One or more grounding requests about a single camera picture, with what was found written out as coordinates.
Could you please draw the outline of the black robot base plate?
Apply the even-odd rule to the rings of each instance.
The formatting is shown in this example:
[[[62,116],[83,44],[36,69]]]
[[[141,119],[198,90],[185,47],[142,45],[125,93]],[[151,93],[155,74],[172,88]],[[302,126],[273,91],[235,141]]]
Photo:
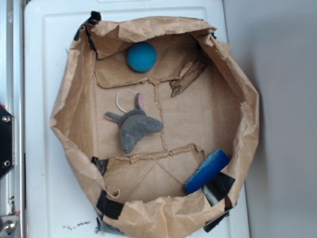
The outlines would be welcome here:
[[[13,162],[13,116],[0,105],[0,179],[14,166]]]

